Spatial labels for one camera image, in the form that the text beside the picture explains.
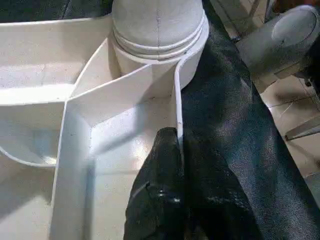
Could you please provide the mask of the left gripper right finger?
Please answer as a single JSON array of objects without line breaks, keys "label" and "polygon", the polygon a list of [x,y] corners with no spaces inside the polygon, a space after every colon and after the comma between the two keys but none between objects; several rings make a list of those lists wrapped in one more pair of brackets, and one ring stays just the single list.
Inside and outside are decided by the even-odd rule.
[{"label": "left gripper right finger", "polygon": [[191,218],[209,240],[261,240],[238,178],[207,138],[184,138],[186,192]]}]

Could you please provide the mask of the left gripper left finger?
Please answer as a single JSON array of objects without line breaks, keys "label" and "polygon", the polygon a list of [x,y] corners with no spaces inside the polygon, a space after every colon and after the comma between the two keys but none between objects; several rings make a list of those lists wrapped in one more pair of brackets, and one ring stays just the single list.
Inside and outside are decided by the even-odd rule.
[{"label": "left gripper left finger", "polygon": [[160,129],[130,191],[123,239],[182,240],[186,205],[184,175],[174,127]]}]

